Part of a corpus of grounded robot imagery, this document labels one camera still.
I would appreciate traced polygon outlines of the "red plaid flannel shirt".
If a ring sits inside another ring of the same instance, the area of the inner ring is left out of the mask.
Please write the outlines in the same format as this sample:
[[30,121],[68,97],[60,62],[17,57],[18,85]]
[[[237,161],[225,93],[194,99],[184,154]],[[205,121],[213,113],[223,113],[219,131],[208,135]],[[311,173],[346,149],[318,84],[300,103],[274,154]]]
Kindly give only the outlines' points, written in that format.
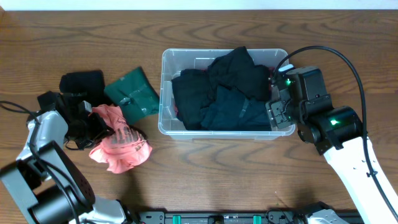
[[219,86],[238,90],[249,99],[268,101],[272,97],[273,71],[265,65],[182,70],[172,80],[175,115],[179,120],[188,114],[199,117],[199,111],[215,101]]

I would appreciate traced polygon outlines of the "black garment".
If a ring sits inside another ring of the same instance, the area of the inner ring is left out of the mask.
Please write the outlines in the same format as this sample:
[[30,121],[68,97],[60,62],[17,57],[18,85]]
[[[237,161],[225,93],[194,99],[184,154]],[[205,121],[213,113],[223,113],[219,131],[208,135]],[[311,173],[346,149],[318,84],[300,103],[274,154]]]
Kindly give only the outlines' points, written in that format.
[[271,131],[270,77],[245,47],[215,58],[206,69],[184,69],[172,79],[177,118],[188,131]]
[[92,106],[110,105],[110,99],[104,94],[104,77],[101,70],[73,72],[63,75],[59,89],[62,93],[80,95],[82,100]]

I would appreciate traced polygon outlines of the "pink printed t-shirt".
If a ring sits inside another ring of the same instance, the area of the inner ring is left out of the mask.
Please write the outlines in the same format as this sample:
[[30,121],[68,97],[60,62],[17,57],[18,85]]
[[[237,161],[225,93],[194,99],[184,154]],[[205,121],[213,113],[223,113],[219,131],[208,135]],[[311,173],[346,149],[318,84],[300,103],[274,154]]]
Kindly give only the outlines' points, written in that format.
[[89,153],[99,163],[107,163],[107,170],[121,174],[148,160],[152,146],[137,130],[131,128],[118,106],[99,105],[92,112],[104,119],[114,133],[103,138]]

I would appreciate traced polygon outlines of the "dark green garment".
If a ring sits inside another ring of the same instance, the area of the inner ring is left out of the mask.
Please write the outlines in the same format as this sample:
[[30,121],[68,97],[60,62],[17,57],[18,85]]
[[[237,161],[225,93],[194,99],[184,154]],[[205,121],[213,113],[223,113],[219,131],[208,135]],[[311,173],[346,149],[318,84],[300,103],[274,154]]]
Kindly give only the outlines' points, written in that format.
[[141,67],[106,85],[104,93],[120,107],[130,125],[146,116],[159,113],[160,98]]

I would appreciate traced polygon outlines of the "dark navy garment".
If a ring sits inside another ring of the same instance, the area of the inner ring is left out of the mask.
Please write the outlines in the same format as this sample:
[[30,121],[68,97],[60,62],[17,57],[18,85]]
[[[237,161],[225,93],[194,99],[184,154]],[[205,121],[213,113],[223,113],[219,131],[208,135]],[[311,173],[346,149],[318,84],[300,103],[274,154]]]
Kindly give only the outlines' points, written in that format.
[[219,86],[216,100],[200,110],[201,126],[209,131],[271,131],[263,101],[246,98],[236,88]]

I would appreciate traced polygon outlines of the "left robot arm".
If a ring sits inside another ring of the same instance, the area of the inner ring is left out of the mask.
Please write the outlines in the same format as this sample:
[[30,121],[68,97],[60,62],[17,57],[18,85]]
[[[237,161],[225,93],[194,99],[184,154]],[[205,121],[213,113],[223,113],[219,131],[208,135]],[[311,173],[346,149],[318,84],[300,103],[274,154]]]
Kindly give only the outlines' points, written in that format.
[[86,93],[48,91],[33,112],[10,101],[7,111],[28,114],[27,141],[15,162],[1,168],[1,182],[28,223],[139,223],[119,200],[97,197],[65,154],[72,140],[81,151],[113,133],[94,113]]

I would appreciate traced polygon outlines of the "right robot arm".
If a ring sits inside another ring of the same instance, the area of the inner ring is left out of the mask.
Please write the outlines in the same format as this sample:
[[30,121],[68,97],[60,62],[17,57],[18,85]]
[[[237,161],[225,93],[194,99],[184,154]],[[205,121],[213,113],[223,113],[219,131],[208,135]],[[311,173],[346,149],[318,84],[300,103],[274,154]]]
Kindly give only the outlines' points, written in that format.
[[337,173],[363,222],[397,223],[397,194],[355,110],[332,105],[318,67],[286,65],[274,77],[277,97],[266,103],[271,126],[296,125],[300,139],[313,144]]

